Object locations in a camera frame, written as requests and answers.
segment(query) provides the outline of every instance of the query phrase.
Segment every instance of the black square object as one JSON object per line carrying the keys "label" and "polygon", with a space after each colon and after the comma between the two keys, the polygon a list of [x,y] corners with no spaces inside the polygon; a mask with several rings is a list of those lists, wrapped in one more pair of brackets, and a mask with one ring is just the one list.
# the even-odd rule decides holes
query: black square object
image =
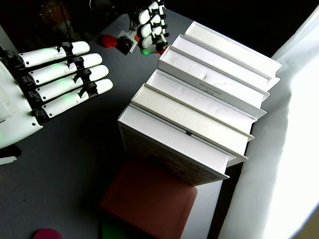
{"label": "black square object", "polygon": [[133,42],[131,40],[129,40],[126,36],[121,36],[120,39],[118,39],[116,48],[124,55],[127,55],[132,46]]}

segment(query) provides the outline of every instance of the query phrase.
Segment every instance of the white curtain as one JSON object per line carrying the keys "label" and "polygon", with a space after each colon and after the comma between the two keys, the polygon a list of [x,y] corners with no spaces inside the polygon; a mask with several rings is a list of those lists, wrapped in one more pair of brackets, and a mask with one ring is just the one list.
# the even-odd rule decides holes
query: white curtain
{"label": "white curtain", "polygon": [[319,7],[273,59],[281,81],[262,105],[220,239],[291,238],[319,202]]}

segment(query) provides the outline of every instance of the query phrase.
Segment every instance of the brown leather book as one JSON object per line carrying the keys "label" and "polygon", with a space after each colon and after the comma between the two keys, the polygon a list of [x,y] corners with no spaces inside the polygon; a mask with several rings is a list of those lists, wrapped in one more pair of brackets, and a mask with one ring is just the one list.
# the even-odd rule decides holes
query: brown leather book
{"label": "brown leather book", "polygon": [[128,159],[100,206],[155,238],[179,239],[197,189],[159,161]]}

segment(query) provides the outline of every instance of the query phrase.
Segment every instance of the white fabric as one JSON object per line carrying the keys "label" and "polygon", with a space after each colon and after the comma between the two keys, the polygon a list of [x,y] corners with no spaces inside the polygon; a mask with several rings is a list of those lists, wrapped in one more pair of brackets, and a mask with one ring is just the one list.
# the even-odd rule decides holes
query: white fabric
{"label": "white fabric", "polygon": [[286,239],[319,201],[319,8],[273,59],[262,108],[219,239]]}

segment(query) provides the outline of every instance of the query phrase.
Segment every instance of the table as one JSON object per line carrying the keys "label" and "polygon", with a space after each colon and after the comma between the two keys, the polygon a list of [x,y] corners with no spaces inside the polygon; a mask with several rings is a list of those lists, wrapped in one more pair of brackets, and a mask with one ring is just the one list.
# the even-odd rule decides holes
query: table
{"label": "table", "polygon": [[[169,43],[192,20],[167,10]],[[101,34],[128,30],[121,15]],[[99,53],[114,87],[44,125],[17,143],[22,156],[0,166],[0,238],[29,238],[36,230],[53,228],[65,239],[98,238],[98,203],[125,157],[117,117],[157,67],[159,55],[139,49],[124,56],[103,48],[95,37],[91,52]],[[207,238],[221,181],[198,186],[183,239]]]}

